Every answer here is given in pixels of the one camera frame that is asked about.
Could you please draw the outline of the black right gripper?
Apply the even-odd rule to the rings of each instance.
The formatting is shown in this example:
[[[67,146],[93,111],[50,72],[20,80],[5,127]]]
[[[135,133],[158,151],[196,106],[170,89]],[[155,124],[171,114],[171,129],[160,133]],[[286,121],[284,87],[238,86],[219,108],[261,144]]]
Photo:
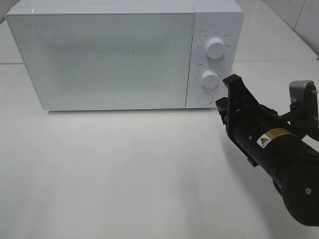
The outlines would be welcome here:
[[[231,141],[253,166],[268,174],[287,174],[304,168],[304,144],[297,132],[276,111],[255,99],[238,75],[223,80],[228,97],[216,101]]]

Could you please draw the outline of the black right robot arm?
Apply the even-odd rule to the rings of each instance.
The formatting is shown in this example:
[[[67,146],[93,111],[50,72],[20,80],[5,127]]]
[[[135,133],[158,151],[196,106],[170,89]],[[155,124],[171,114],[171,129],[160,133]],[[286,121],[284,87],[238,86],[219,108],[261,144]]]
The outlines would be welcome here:
[[[318,91],[313,81],[289,85],[290,111],[279,115],[260,104],[242,78],[224,79],[228,95],[216,107],[230,140],[252,166],[272,178],[291,216],[305,226],[319,224],[319,153],[303,139],[319,138]]]

